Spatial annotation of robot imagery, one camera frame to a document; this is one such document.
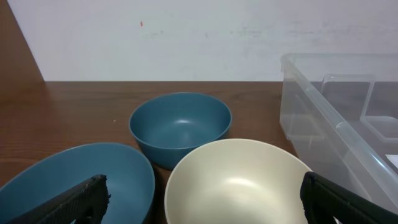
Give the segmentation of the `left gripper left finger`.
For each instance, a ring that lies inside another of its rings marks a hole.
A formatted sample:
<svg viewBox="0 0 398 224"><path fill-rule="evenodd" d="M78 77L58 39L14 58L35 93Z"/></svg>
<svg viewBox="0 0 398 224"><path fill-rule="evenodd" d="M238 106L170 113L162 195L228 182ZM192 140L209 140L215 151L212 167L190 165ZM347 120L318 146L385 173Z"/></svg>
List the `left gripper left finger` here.
<svg viewBox="0 0 398 224"><path fill-rule="evenodd" d="M94 175L7 224L100 224L111 197L106 180Z"/></svg>

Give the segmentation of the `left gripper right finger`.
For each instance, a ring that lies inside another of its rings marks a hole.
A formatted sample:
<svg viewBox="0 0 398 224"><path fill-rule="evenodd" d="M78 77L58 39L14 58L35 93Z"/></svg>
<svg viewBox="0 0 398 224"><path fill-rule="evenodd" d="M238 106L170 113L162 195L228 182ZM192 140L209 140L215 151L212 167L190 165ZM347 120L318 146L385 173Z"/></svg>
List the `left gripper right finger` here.
<svg viewBox="0 0 398 224"><path fill-rule="evenodd" d="M392 213L340 185L306 172L300 188L300 199L309 224L397 224Z"/></svg>

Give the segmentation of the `cream beige bowl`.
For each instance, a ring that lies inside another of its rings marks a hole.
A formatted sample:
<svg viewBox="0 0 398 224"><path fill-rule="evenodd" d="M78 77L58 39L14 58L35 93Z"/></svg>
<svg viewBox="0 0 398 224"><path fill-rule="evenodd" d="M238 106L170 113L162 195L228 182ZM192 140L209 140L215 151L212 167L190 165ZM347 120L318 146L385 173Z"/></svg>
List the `cream beige bowl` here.
<svg viewBox="0 0 398 224"><path fill-rule="evenodd" d="M306 223L300 188L310 168L251 139L224 139L188 153L165 188L168 223Z"/></svg>

